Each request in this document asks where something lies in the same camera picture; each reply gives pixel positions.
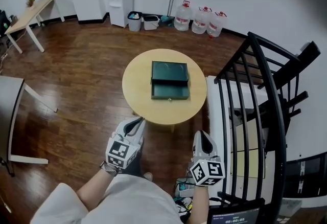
white table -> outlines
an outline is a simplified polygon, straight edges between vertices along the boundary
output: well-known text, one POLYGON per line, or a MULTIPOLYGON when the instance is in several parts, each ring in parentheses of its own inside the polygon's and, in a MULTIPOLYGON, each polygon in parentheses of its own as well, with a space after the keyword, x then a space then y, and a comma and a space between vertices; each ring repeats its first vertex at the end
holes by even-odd
POLYGON ((198 64, 187 55, 169 49, 145 51, 126 67, 122 81, 124 97, 139 116, 159 125, 174 125, 192 118, 206 98, 206 80, 198 64), (151 99, 153 61, 178 62, 188 65, 190 97, 185 100, 151 99))
POLYGON ((23 79, 0 76, 0 157, 8 163, 9 161, 48 164, 47 159, 30 158, 26 156, 13 155, 11 143, 13 138, 14 125, 19 103, 27 91, 33 98, 42 102, 54 112, 57 107, 54 103, 47 101, 31 89, 23 79))
POLYGON ((64 22, 65 19, 64 19, 63 15, 60 13, 60 10, 56 3, 56 0, 38 0, 38 1, 34 2, 34 5, 32 7, 26 8, 25 12, 22 14, 22 16, 19 17, 18 21, 13 26, 10 26, 6 30, 5 34, 8 36, 8 38, 13 43, 13 45, 15 46, 15 48, 18 50, 19 53, 22 53, 22 50, 20 49, 20 47, 17 45, 17 43, 15 42, 15 40, 12 38, 12 36, 10 34, 15 31, 22 30, 22 29, 27 30, 28 34, 30 35, 30 37, 34 41, 34 43, 37 45, 39 50, 41 52, 44 52, 44 48, 42 47, 40 42, 37 40, 36 36, 34 35, 33 31, 30 28, 30 22, 34 18, 36 18, 38 25, 41 26, 41 21, 43 21, 43 19, 39 14, 51 1, 54 1, 54 5, 59 12, 61 21, 64 22))

trash bin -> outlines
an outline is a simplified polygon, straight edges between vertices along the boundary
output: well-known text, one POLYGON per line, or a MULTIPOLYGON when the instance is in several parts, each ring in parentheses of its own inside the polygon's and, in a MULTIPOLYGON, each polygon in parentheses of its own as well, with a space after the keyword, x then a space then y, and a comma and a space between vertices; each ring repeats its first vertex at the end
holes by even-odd
POLYGON ((131 11, 128 16, 128 27, 130 31, 139 31, 141 29, 142 13, 137 11, 131 11))
POLYGON ((144 29, 156 30, 158 28, 159 18, 156 15, 144 16, 144 29))

round wooden table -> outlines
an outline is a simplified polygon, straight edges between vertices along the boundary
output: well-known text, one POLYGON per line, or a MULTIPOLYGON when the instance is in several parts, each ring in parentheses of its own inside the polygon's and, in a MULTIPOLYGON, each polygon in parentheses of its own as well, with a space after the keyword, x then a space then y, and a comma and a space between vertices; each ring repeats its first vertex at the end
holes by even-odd
POLYGON ((135 57, 123 75, 123 93, 132 110, 147 121, 174 125, 193 117, 206 98, 206 79, 197 63, 174 50, 156 49, 135 57), (187 63, 190 97, 186 100, 151 99, 152 61, 187 63))

white bucket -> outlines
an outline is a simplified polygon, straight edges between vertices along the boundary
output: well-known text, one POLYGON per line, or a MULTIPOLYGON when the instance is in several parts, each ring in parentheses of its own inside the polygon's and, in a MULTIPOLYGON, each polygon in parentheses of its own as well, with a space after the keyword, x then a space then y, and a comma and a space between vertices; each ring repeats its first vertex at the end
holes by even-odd
POLYGON ((144 29, 145 30, 156 30, 159 26, 159 21, 160 19, 156 15, 149 15, 149 16, 144 16, 144 29))

green box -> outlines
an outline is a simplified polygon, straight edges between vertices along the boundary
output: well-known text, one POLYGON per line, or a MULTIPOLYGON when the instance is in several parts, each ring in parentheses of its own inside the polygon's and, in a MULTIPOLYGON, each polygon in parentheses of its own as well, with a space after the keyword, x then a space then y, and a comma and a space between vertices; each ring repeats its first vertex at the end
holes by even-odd
POLYGON ((187 99, 190 96, 186 63, 152 62, 151 99, 187 99))

